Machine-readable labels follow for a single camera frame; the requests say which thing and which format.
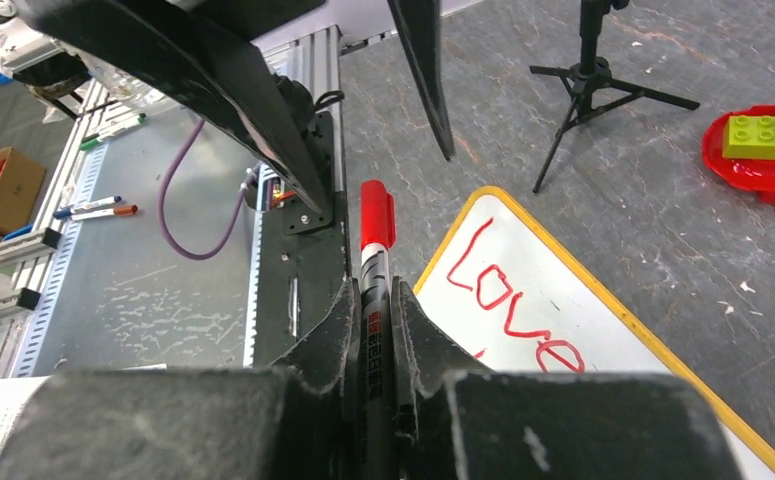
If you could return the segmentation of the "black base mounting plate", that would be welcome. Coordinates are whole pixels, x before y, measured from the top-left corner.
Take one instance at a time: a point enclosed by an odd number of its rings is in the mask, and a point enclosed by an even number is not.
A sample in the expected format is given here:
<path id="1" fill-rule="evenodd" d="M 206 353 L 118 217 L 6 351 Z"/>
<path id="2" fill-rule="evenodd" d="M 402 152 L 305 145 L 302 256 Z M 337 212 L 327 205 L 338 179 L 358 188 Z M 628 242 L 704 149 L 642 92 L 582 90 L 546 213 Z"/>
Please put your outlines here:
<path id="1" fill-rule="evenodd" d="M 307 146 L 322 162 L 328 207 L 316 212 L 296 197 L 262 215 L 252 365 L 271 364 L 325 317 L 348 272 L 346 197 L 335 190 L 335 121 L 318 113 Z"/>

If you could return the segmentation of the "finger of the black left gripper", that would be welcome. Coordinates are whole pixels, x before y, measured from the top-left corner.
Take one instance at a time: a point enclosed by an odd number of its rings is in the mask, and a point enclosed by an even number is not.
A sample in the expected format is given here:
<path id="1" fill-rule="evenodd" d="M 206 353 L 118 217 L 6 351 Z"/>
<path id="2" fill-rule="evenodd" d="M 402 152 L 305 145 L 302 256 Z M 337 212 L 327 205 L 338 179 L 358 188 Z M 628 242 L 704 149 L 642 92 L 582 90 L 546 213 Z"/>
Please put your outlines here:
<path id="1" fill-rule="evenodd" d="M 318 1 L 22 1 L 32 29 L 89 53 L 257 150 L 316 211 L 327 189 L 254 39 Z"/>
<path id="2" fill-rule="evenodd" d="M 435 140 L 447 161 L 455 153 L 441 75 L 441 1 L 388 0 L 405 57 Z"/>

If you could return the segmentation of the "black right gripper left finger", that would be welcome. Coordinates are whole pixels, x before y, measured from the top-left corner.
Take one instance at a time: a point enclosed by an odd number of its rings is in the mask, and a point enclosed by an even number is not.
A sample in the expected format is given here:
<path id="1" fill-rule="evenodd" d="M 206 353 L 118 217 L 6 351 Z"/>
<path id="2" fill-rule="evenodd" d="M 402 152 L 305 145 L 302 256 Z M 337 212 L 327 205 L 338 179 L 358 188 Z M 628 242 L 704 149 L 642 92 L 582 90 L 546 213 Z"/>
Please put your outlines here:
<path id="1" fill-rule="evenodd" d="M 0 479 L 355 479 L 355 280 L 272 364 L 70 371 L 28 400 Z"/>

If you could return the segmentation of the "black tripod microphone stand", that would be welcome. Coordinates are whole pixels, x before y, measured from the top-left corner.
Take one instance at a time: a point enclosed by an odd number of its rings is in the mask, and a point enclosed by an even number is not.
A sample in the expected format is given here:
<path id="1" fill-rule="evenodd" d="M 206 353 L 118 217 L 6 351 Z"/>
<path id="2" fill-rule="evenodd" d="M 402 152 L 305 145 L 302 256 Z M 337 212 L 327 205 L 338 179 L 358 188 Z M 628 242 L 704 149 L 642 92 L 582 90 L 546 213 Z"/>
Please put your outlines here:
<path id="1" fill-rule="evenodd" d="M 547 172 L 565 133 L 609 111 L 640 98 L 695 111 L 700 103 L 691 99 L 619 80 L 613 76 L 609 62 L 597 54 L 603 19 L 613 10 L 628 7 L 628 0 L 582 0 L 580 2 L 579 36 L 580 61 L 568 68 L 532 65 L 534 75 L 556 77 L 561 80 L 570 102 L 565 118 L 560 123 L 550 150 L 537 176 L 532 192 L 540 192 Z M 614 89 L 626 95 L 605 105 L 593 105 L 594 94 L 602 89 Z"/>

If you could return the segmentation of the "yellow framed whiteboard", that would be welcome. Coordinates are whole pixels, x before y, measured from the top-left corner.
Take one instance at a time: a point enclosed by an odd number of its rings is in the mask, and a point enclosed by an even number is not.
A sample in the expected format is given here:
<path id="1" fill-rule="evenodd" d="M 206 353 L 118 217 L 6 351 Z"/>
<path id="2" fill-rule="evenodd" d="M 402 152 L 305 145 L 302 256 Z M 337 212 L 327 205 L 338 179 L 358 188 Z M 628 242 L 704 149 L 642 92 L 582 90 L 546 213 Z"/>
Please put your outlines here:
<path id="1" fill-rule="evenodd" d="M 692 384 L 747 479 L 775 449 L 504 189 L 477 189 L 415 286 L 426 315 L 496 370 L 647 372 Z"/>

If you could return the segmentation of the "red marker cap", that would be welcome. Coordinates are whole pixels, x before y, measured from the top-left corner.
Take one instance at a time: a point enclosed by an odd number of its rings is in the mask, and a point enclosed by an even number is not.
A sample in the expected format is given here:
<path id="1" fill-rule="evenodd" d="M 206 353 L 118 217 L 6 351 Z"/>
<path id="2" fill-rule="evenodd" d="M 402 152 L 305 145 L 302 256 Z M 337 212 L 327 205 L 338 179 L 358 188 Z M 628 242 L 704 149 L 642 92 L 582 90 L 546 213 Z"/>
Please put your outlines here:
<path id="1" fill-rule="evenodd" d="M 387 250 L 396 241 L 395 209 L 393 196 L 379 180 L 367 180 L 361 184 L 361 242 L 364 249 L 370 244 L 380 244 Z"/>

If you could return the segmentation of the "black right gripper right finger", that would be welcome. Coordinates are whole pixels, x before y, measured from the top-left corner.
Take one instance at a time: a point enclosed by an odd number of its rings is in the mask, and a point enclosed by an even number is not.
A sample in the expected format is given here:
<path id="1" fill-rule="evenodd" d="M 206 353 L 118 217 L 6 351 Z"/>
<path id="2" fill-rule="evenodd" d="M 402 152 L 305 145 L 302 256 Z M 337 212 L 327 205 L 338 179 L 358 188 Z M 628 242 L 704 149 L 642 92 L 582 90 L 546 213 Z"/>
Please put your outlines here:
<path id="1" fill-rule="evenodd" d="M 409 479 L 721 479 L 725 437 L 687 381 L 496 372 L 394 278 L 399 462 Z"/>

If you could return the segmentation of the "red capped whiteboard marker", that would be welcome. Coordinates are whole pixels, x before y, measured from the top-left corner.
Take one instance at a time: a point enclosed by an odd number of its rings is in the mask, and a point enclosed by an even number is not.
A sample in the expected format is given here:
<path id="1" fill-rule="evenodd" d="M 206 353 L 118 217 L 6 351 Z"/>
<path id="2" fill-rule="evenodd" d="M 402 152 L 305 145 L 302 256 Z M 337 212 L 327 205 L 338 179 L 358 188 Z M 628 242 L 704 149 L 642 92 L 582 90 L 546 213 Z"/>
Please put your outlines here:
<path id="1" fill-rule="evenodd" d="M 389 250 L 380 244 L 361 249 L 359 453 L 363 479 L 398 477 Z"/>

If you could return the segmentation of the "orange capped marker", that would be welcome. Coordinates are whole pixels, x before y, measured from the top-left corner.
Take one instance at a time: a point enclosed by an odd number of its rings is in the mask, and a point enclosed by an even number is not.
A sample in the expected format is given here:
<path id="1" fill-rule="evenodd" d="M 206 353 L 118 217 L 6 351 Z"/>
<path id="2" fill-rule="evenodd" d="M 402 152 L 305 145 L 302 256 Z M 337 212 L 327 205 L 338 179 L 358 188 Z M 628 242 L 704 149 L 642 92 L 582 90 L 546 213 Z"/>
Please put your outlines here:
<path id="1" fill-rule="evenodd" d="M 127 216 L 133 216 L 137 212 L 138 212 L 137 205 L 127 205 L 127 206 L 99 209 L 99 210 L 90 211 L 90 212 L 73 214 L 69 217 L 69 219 L 73 222 L 78 222 L 78 221 L 97 219 L 97 218 L 106 218 L 106 217 L 127 217 Z"/>

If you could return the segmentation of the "blue capped marker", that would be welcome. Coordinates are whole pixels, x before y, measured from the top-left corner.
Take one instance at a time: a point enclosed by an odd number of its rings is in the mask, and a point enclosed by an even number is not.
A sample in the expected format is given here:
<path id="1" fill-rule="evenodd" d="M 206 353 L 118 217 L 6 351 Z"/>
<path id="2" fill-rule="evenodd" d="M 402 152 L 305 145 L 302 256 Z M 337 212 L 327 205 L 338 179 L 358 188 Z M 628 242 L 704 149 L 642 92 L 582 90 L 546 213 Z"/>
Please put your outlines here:
<path id="1" fill-rule="evenodd" d="M 106 207 L 111 207 L 119 204 L 122 201 L 122 197 L 119 195 L 105 197 L 103 199 L 90 201 L 86 203 L 77 203 L 69 206 L 65 206 L 56 210 L 53 213 L 53 218 L 57 220 L 66 219 L 75 214 L 81 214 L 99 210 Z"/>

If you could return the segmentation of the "green capped marker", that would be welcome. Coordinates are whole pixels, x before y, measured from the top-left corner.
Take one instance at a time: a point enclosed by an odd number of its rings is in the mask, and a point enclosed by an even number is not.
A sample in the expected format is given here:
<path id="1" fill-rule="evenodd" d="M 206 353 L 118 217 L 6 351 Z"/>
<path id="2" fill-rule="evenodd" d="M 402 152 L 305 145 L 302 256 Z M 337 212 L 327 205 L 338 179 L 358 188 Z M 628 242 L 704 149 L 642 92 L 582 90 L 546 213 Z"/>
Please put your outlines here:
<path id="1" fill-rule="evenodd" d="M 89 151 L 111 138 L 143 125 L 146 118 L 147 115 L 145 113 L 140 113 L 131 118 L 106 126 L 96 133 L 84 137 L 78 149 L 84 152 Z"/>

